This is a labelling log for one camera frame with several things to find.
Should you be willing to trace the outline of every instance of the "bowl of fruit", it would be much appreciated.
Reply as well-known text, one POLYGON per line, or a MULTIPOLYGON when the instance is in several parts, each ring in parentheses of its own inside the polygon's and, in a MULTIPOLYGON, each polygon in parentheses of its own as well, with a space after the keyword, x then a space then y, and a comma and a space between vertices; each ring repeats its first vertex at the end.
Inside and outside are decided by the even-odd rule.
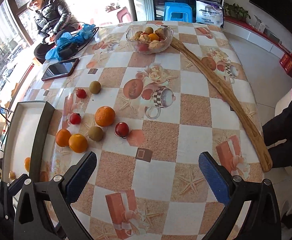
POLYGON ((146 24, 129 29, 126 39, 134 51, 153 54, 162 52, 169 47, 173 33, 169 27, 146 24))

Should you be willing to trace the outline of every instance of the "tiled floor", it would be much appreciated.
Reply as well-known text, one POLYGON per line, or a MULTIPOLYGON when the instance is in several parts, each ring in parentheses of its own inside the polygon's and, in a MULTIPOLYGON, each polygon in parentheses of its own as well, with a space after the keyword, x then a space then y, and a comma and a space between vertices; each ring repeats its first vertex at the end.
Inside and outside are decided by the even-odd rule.
MULTIPOLYGON (((276 103, 292 88, 279 58, 240 37, 225 33, 245 70, 253 89, 262 125, 275 115, 276 103)), ((276 168, 264 174, 273 182, 279 210, 287 200, 292 206, 292 167, 276 168)))

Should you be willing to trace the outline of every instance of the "olive green fruit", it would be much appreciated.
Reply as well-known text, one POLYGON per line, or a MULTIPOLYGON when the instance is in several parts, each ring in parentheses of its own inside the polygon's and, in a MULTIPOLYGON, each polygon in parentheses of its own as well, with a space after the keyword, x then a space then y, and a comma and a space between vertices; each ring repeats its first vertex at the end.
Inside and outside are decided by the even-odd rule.
POLYGON ((103 138, 103 135, 104 135, 103 130, 98 126, 92 126, 88 130, 88 136, 93 141, 96 142, 100 141, 103 138))
POLYGON ((139 39, 140 35, 143 33, 143 31, 137 31, 135 33, 135 38, 139 39))
POLYGON ((152 27, 147 27, 146 29, 145 29, 145 31, 144 31, 144 33, 146 33, 146 34, 152 34, 152 33, 154 33, 154 29, 152 28, 152 27))
POLYGON ((101 89, 101 84, 98 81, 93 81, 89 85, 89 91, 93 94, 98 94, 101 89))

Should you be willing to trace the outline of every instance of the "fruit bowl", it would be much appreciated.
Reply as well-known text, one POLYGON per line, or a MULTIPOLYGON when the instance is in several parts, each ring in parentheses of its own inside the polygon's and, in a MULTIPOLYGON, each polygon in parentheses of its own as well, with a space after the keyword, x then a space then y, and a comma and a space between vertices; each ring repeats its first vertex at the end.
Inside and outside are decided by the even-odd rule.
POLYGON ((132 27, 126 34, 126 40, 135 52, 142 54, 159 53, 167 49, 173 39, 173 30, 169 27, 162 27, 156 24, 145 24, 138 27, 132 27), (136 40, 135 33, 138 31, 144 31, 147 27, 153 28, 154 32, 159 28, 163 29, 163 38, 160 41, 153 43, 146 43, 144 41, 136 40))

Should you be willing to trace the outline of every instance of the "black jacket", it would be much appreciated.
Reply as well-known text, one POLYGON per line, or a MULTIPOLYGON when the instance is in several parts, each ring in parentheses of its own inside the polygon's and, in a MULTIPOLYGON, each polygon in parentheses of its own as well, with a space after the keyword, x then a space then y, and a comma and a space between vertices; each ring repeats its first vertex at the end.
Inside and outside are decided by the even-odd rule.
POLYGON ((44 6, 41 10, 35 12, 35 24, 37 34, 41 39, 41 43, 46 44, 45 38, 49 32, 57 34, 60 30, 66 27, 69 23, 74 23, 72 26, 78 27, 75 17, 72 17, 69 6, 65 0, 44 0, 44 6))

